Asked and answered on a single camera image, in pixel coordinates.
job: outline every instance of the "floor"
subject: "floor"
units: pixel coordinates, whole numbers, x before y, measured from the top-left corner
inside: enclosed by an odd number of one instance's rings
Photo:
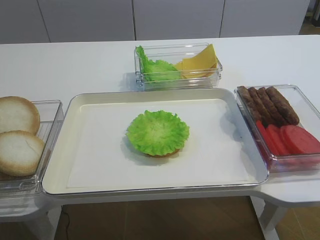
[[[308,19],[301,35],[320,34]],[[320,240],[320,207],[290,209],[280,240]],[[23,223],[0,223],[0,239],[36,240]],[[63,206],[55,240],[263,240],[248,197]]]

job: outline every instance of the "table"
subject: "table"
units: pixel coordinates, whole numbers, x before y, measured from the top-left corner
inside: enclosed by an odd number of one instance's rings
[[[223,65],[220,88],[232,91],[239,85],[294,84],[320,110],[317,91],[320,48],[315,47],[319,42],[320,35],[298,35],[4,44],[0,45],[0,96],[16,95],[30,101],[61,100],[65,112],[71,98],[81,93],[136,91],[134,47],[137,45],[213,43]],[[287,208],[320,203],[319,185],[319,172],[298,172],[274,173],[268,182],[246,189],[73,199],[52,199],[44,194],[36,200],[27,196],[2,197],[0,221],[27,221],[40,238],[50,239],[63,204],[252,196],[265,238],[278,239],[275,225]],[[49,212],[49,217],[44,215],[50,209],[54,211]],[[48,224],[39,230],[35,221]]]

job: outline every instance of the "red tomato slice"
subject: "red tomato slice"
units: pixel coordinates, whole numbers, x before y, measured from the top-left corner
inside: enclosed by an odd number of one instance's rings
[[[290,151],[287,146],[283,143],[280,137],[280,128],[275,125],[270,124],[266,128],[266,132],[268,133],[271,141],[273,142],[275,148],[278,150],[280,156],[290,155]]]
[[[299,126],[282,126],[280,136],[293,154],[320,153],[320,142]]]
[[[266,131],[265,127],[262,125],[261,121],[257,121],[255,124],[258,127],[258,129],[259,129],[266,145],[268,146],[270,152],[273,155],[278,156],[279,152],[278,152],[277,148],[275,147],[274,143],[272,142],[272,140],[270,139],[269,135],[267,134],[267,131]]]

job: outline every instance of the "lettuce leaf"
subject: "lettuce leaf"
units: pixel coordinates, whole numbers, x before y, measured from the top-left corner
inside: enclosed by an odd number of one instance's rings
[[[177,114],[146,110],[132,121],[126,135],[136,150],[163,156],[185,146],[189,127]]]
[[[164,60],[152,61],[148,59],[142,46],[136,48],[141,59],[142,71],[147,82],[168,81],[181,79],[180,72],[175,66]]]

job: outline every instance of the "plastic container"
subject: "plastic container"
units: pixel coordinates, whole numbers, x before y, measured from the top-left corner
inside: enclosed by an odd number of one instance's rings
[[[37,169],[33,175],[15,177],[0,173],[0,196],[35,193],[45,173],[51,152],[61,129],[64,114],[59,100],[33,102],[39,111],[40,127],[36,136],[45,143]]]
[[[270,86],[255,86],[256,89],[261,87],[268,88]],[[316,139],[320,140],[320,113],[301,90],[295,85],[274,85],[274,87],[289,101],[290,105],[299,116],[299,126],[306,129]],[[289,156],[273,155],[267,147],[265,140],[260,134],[260,131],[247,106],[239,95],[238,90],[236,89],[234,92],[236,93],[237,104],[251,131],[255,144],[258,147],[261,156],[268,163],[268,168],[271,173],[320,169],[320,153]]]
[[[192,58],[203,49],[208,43],[162,45],[162,46],[142,46],[146,56],[153,61],[164,60],[171,64],[177,64],[185,58]],[[164,77],[170,79],[170,75],[177,74],[172,72],[153,72],[143,73],[143,65],[136,49],[134,50],[135,76],[137,87],[143,91],[168,90],[168,89],[190,89],[190,88],[214,88],[219,84],[221,71],[223,70],[218,60],[216,68],[198,69],[192,71],[179,71],[182,74],[188,74],[190,78],[176,80],[147,81],[150,77]],[[205,73],[206,76],[199,77],[199,73]]]

